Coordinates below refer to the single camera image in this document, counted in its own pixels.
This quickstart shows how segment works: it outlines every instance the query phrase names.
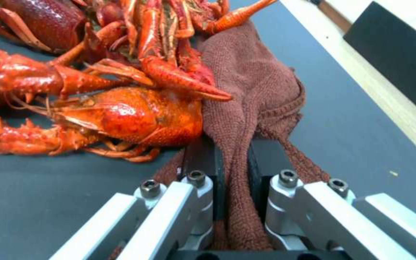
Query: crayfish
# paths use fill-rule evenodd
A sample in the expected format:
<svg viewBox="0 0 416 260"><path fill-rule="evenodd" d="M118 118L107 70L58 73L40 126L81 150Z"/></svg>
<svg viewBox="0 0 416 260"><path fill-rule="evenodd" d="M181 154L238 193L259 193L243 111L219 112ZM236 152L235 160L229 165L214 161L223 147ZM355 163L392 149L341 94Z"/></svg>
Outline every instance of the crayfish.
<svg viewBox="0 0 416 260"><path fill-rule="evenodd" d="M233 98L216 87L211 69L189 38L195 30L212 35L241 25L275 1L260 0L229 12L227 0L0 0L1 35L63 52L43 63L0 50L0 105L53 121L50 129L28 119L14 128L0 118L0 154L86 150L144 162L154 159L160 147L187 145L202 133L202 100ZM45 10L25 10L31 7L28 2ZM91 8L96 18L88 21L81 10ZM57 24L53 10L64 15L65 23ZM36 24L40 17L43 28ZM53 37L46 27L54 30ZM89 62L83 71L70 67L81 60ZM102 77L106 74L114 79ZM98 143L108 149L91 147Z"/></svg>

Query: wooden surface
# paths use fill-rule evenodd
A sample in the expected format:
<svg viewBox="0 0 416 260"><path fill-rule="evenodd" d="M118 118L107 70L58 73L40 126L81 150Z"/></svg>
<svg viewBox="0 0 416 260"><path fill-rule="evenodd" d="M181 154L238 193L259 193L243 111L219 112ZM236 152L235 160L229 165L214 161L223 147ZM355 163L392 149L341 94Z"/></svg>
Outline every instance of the wooden surface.
<svg viewBox="0 0 416 260"><path fill-rule="evenodd" d="M333 56L373 101L416 145L416 106L343 39L343 32L318 8L305 0L281 0L309 33ZM328 0L354 22L371 0ZM378 0L380 5L416 29L416 1Z"/></svg>

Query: gray mat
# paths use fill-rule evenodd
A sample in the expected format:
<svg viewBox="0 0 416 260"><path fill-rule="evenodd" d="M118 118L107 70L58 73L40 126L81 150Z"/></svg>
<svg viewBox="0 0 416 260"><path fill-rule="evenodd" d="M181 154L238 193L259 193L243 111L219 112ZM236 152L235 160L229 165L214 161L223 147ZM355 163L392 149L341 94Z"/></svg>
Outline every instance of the gray mat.
<svg viewBox="0 0 416 260"><path fill-rule="evenodd" d="M232 2L236 8L253 1ZM280 3L252 20L307 88L293 143L357 195L386 192L416 211L415 146ZM49 59L1 39L0 48ZM0 259L48 258L115 192L131 193L174 153L142 165L84 153L0 156Z"/></svg>

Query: brown towel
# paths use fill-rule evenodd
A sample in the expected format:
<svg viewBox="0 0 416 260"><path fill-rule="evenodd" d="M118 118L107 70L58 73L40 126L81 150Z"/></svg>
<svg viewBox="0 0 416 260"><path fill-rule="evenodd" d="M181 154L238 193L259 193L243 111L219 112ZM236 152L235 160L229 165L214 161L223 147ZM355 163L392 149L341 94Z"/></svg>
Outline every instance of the brown towel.
<svg viewBox="0 0 416 260"><path fill-rule="evenodd" d="M254 133L259 132L282 143L304 182L328 181L328 174L287 139L301 118L305 89L294 71L262 44L251 22L210 37L199 50L213 70L217 86L234 97L226 103L206 101L203 106L203 130L222 151L228 187L228 216L215 223L212 249L270 250L249 195L247 151ZM155 179L169 184L182 159L181 151Z"/></svg>

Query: hex socket screw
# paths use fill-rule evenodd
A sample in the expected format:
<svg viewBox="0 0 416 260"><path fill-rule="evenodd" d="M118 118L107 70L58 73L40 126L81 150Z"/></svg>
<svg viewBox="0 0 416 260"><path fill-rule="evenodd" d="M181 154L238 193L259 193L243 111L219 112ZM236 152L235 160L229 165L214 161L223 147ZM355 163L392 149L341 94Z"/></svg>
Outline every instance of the hex socket screw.
<svg viewBox="0 0 416 260"><path fill-rule="evenodd" d="M205 185L206 174L200 170L193 170L187 174L187 181L193 186L200 188Z"/></svg>
<svg viewBox="0 0 416 260"><path fill-rule="evenodd" d="M140 193L146 199L154 198L160 194L160 183L153 179L148 179L140 185Z"/></svg>
<svg viewBox="0 0 416 260"><path fill-rule="evenodd" d="M330 187L343 198L348 196L348 191L350 190L349 185L345 181L336 178L330 179L330 181L328 181L328 187Z"/></svg>
<svg viewBox="0 0 416 260"><path fill-rule="evenodd" d="M286 188L295 188L298 183L298 174L292 170L282 170L279 174L279 183Z"/></svg>

